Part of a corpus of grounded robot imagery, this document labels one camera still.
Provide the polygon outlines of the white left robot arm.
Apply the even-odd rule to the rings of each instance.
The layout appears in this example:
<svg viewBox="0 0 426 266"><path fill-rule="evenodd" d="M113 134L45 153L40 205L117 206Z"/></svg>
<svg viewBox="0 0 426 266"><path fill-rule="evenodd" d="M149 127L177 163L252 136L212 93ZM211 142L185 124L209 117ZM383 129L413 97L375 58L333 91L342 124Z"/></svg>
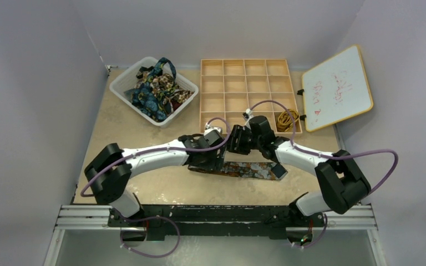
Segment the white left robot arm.
<svg viewBox="0 0 426 266"><path fill-rule="evenodd" d="M128 226L138 226L143 221L143 211L136 195L126 188L131 178L164 167L215 163L225 143L222 130L213 127L202 134L182 135L162 145L139 149L108 144L86 166L88 183L80 195L114 207Z"/></svg>

